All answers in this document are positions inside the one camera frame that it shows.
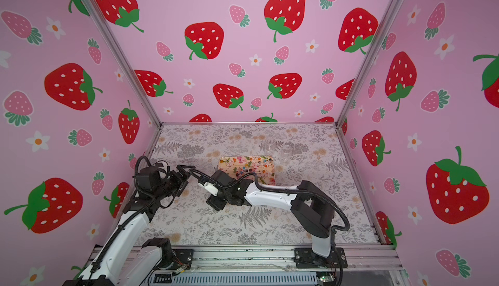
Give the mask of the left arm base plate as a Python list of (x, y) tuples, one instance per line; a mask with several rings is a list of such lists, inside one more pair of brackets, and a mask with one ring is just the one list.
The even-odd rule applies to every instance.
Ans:
[(160, 258), (154, 258), (151, 266), (148, 266), (148, 272), (155, 270), (171, 270), (180, 273), (190, 270), (194, 258), (193, 249), (175, 248), (172, 251), (163, 251), (154, 248), (153, 251), (159, 251)]

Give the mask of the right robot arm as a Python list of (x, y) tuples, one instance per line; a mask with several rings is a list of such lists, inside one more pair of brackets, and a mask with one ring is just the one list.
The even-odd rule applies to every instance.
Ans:
[(216, 211), (227, 204), (235, 206), (267, 206), (290, 211), (312, 236), (312, 260), (309, 265), (343, 270), (342, 256), (335, 243), (338, 231), (350, 230), (350, 221), (336, 202), (310, 181), (298, 186), (279, 187), (259, 183), (250, 171), (235, 179), (217, 170), (208, 175), (195, 166), (178, 166), (196, 178), (210, 196), (207, 203)]

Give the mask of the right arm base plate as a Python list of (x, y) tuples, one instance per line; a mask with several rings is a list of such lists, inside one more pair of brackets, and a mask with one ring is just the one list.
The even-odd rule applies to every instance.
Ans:
[(335, 248), (328, 257), (322, 257), (312, 248), (295, 248), (293, 261), (298, 269), (345, 269), (348, 262), (343, 248)]

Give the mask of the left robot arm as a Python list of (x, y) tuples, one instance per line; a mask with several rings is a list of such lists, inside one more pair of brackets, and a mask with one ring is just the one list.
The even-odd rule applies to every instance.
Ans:
[(65, 285), (141, 285), (159, 265), (173, 260), (169, 240), (153, 239), (126, 265), (137, 239), (156, 212), (165, 208), (161, 202), (165, 198), (175, 200), (188, 185), (190, 166), (178, 165), (172, 170), (164, 164), (152, 164), (146, 156), (138, 158), (133, 174), (135, 192), (124, 206), (113, 234), (79, 277), (65, 281)]

